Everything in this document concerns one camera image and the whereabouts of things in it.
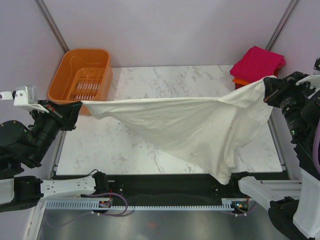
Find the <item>cream white t shirt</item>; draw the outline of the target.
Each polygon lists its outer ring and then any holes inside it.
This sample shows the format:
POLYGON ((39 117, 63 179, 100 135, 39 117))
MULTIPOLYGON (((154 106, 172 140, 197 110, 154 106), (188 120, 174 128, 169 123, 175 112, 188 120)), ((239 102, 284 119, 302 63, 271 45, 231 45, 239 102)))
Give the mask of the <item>cream white t shirt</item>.
POLYGON ((199 166, 226 185, 234 152, 250 143, 268 121, 263 80, 221 97, 141 98, 84 101, 98 119, 115 118, 147 142, 199 166))

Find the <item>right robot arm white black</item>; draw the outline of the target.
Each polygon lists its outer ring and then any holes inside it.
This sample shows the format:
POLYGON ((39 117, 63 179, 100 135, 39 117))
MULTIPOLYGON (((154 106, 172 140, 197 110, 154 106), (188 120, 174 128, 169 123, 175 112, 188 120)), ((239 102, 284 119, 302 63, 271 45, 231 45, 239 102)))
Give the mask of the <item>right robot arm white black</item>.
POLYGON ((294 72, 285 78, 265 77, 264 102, 281 110, 301 169, 298 198, 289 194, 293 181, 272 189, 245 174, 229 184, 235 197, 251 197, 268 213, 273 226, 290 240, 320 238, 320 77, 294 72))

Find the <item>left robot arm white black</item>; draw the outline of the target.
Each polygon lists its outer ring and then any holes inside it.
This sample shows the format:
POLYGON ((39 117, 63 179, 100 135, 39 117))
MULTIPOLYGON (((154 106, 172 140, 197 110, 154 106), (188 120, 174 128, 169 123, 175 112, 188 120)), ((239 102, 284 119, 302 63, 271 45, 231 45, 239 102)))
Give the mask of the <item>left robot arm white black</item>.
POLYGON ((38 101, 44 109, 30 110, 34 123, 25 126, 17 120, 0 125, 0 211, 30 209, 39 201, 63 197, 104 197, 110 191, 107 175, 101 171, 67 180, 43 180, 20 176, 22 166, 41 167, 41 162, 61 131, 76 129, 82 102, 56 104, 38 101))

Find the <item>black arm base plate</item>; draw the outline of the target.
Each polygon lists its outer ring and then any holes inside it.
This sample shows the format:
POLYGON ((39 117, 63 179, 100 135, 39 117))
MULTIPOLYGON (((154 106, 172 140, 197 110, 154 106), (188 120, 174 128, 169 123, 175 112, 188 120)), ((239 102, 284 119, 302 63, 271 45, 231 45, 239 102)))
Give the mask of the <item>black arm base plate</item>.
POLYGON ((222 199, 246 199, 234 180, 227 185, 209 174, 108 175, 94 192, 123 196, 128 205, 204 206, 220 205, 222 199))

